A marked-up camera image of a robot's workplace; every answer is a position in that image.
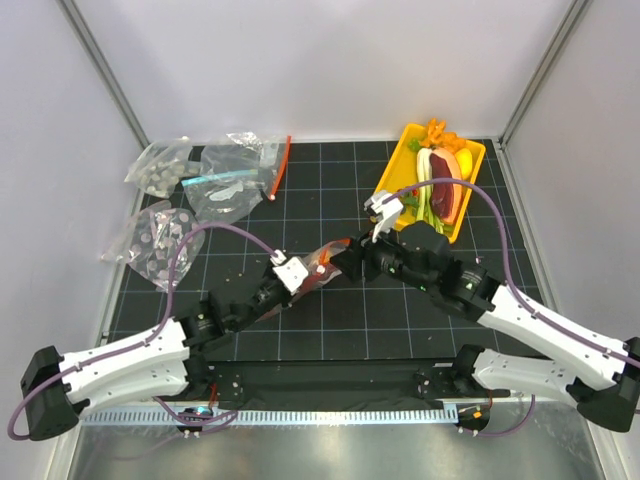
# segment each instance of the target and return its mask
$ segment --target yellow bin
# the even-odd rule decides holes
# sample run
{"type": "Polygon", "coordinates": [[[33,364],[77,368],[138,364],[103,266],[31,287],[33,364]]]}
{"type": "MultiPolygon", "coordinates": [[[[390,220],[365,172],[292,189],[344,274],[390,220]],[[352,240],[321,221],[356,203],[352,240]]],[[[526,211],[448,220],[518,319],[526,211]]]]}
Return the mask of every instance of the yellow bin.
{"type": "MultiPolygon", "coordinates": [[[[386,190],[389,193],[397,192],[398,190],[418,183],[418,172],[416,170],[417,154],[409,149],[409,141],[412,138],[418,138],[422,140],[427,136],[427,129],[422,125],[410,123],[404,129],[402,138],[398,142],[389,165],[382,174],[380,182],[376,187],[376,192],[380,190],[386,190]]],[[[467,148],[471,151],[473,157],[473,170],[471,171],[471,183],[476,183],[478,177],[478,171],[480,171],[480,165],[484,160],[484,154],[486,148],[484,145],[478,142],[467,140],[467,148]]],[[[449,239],[450,243],[453,243],[458,238],[460,227],[464,220],[464,213],[467,211],[469,205],[469,199],[471,198],[471,190],[463,187],[463,197],[460,203],[460,211],[456,217],[456,222],[452,226],[445,226],[445,235],[449,239]]],[[[398,221],[396,222],[395,229],[400,231],[407,225],[415,223],[416,217],[411,214],[411,209],[407,208],[398,221]]]]}

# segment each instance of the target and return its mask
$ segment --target black tiled surface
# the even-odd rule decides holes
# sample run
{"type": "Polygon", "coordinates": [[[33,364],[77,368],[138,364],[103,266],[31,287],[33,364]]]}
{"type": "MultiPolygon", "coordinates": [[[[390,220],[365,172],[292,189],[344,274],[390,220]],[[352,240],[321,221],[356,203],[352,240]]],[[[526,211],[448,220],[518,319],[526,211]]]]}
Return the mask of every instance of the black tiled surface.
{"type": "MultiPolygon", "coordinates": [[[[477,183],[486,188],[505,216],[515,281],[532,298],[539,299],[540,291],[495,151],[491,142],[485,144],[487,158],[477,183]]],[[[317,249],[321,242],[354,235],[368,225],[362,204],[376,187],[395,146],[396,142],[294,144],[276,200],[261,202],[236,225],[273,247],[300,254],[317,249]]],[[[170,200],[176,207],[188,208],[179,187],[170,200]]],[[[143,206],[157,201],[147,197],[143,206]]],[[[467,220],[453,250],[461,258],[501,271],[499,237],[491,215],[482,200],[472,196],[467,220]]],[[[177,309],[190,307],[209,289],[223,301],[242,301],[253,293],[268,264],[268,257],[251,242],[226,231],[217,230],[211,235],[178,287],[177,309]]],[[[109,340],[155,325],[165,301],[166,295],[127,269],[109,340]]],[[[497,348],[507,354],[537,354],[499,332],[449,317],[421,292],[405,289],[387,277],[363,286],[341,276],[322,291],[303,297],[293,308],[240,333],[215,351],[211,359],[451,358],[466,343],[497,348]]]]}

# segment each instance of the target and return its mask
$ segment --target reflective floor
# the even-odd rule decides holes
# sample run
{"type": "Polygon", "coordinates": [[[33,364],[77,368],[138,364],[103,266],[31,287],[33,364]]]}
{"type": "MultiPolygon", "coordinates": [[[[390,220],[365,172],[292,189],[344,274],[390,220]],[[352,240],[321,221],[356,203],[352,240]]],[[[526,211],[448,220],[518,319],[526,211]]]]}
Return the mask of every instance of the reflective floor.
{"type": "MultiPolygon", "coordinates": [[[[526,404],[495,404],[490,430],[519,421],[526,404]]],[[[168,441],[169,427],[84,428],[69,478],[115,479],[604,479],[575,410],[539,403],[528,425],[497,439],[451,425],[237,428],[168,441]]]]}

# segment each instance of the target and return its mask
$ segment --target white wall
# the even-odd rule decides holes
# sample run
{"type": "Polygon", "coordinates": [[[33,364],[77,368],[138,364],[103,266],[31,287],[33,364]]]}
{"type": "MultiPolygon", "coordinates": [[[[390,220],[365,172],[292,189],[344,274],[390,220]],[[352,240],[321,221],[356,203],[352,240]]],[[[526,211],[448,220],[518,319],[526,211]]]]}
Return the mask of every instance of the white wall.
{"type": "MultiPolygon", "coordinates": [[[[35,350],[96,339],[113,272],[99,255],[131,208],[139,148],[55,2],[2,2],[0,65],[4,425],[35,350]]],[[[43,478],[52,445],[2,433],[0,477],[43,478]]]]}
{"type": "Polygon", "coordinates": [[[593,2],[508,147],[560,309],[624,340],[640,336],[639,22],[637,0],[593,2]]]}
{"type": "Polygon", "coordinates": [[[498,135],[569,0],[77,2],[152,139],[498,135]]]}

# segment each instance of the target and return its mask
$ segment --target yellow lemon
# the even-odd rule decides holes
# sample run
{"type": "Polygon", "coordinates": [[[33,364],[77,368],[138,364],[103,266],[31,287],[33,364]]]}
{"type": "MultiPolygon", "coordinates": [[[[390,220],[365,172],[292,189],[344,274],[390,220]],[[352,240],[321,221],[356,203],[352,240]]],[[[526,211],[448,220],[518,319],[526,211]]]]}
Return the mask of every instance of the yellow lemon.
{"type": "Polygon", "coordinates": [[[456,160],[460,165],[460,175],[463,180],[469,180],[471,171],[473,170],[473,157],[468,148],[461,148],[456,152],[456,160]]]}

